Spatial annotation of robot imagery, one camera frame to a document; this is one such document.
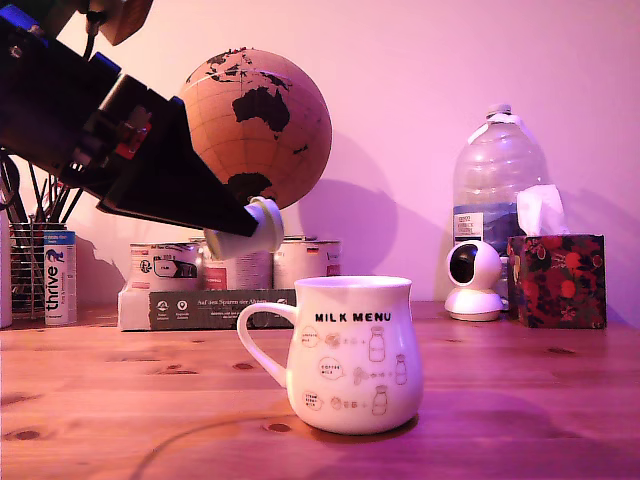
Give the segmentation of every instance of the thrive can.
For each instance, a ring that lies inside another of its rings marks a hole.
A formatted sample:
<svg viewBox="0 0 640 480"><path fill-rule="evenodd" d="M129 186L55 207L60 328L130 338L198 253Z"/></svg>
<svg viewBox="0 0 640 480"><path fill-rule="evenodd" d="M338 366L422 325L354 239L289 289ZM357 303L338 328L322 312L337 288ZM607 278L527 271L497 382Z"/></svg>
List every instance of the thrive can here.
<svg viewBox="0 0 640 480"><path fill-rule="evenodd" d="M205 290L260 290L272 286L273 255L259 251L228 260L216 260L202 241Z"/></svg>
<svg viewBox="0 0 640 480"><path fill-rule="evenodd" d="M132 243L125 290L171 292L198 289L198 244Z"/></svg>
<svg viewBox="0 0 640 480"><path fill-rule="evenodd" d="M337 240L285 238L273 257L273 288L294 288L301 278L340 275L341 252Z"/></svg>
<svg viewBox="0 0 640 480"><path fill-rule="evenodd" d="M47 325L75 323L76 234L44 231L44 319Z"/></svg>

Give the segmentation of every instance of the security camera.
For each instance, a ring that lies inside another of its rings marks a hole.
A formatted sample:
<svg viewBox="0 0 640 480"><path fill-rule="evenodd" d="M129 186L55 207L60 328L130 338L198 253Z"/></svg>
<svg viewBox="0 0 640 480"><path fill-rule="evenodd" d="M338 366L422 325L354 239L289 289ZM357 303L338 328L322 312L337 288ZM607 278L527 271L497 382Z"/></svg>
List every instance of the security camera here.
<svg viewBox="0 0 640 480"><path fill-rule="evenodd" d="M477 240L457 244L447 255L447 271L455 288L447 296L444 308L452 318L498 318L502 300L491 288L500 278L502 262L491 245Z"/></svg>

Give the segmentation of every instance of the white mug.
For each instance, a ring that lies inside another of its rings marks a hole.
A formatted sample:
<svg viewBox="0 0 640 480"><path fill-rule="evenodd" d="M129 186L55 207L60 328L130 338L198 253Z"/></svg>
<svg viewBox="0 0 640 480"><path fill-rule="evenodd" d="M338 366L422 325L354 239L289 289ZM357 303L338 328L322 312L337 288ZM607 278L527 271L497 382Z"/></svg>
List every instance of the white mug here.
<svg viewBox="0 0 640 480"><path fill-rule="evenodd" d="M343 434L398 427L422 401L422 361L411 321L411 281L382 276L306 278L295 282L297 307L256 303L238 317L251 355L287 389L304 422ZM256 312L294 325L285 369L249 336Z"/></svg>

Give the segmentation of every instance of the tissue box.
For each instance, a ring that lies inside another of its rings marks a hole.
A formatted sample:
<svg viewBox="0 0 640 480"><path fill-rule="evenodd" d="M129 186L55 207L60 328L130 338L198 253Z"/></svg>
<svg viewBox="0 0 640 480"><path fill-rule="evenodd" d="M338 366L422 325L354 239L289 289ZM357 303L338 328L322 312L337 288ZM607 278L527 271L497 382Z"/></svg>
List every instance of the tissue box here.
<svg viewBox="0 0 640 480"><path fill-rule="evenodd" d="M509 316L529 327L604 328L604 236L511 237Z"/></svg>

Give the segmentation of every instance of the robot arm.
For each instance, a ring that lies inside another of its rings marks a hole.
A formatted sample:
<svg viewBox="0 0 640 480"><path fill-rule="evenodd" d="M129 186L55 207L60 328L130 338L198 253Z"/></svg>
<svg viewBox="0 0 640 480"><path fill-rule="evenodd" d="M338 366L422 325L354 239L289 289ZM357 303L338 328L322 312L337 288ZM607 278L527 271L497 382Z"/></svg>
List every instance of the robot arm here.
<svg viewBox="0 0 640 480"><path fill-rule="evenodd" d="M22 3L31 6L0 8L0 146L86 190L104 212L251 236L256 220L194 152L182 101L99 53L83 59L42 26L57 35L87 2ZM107 12L100 29L117 44L151 0L90 6Z"/></svg>

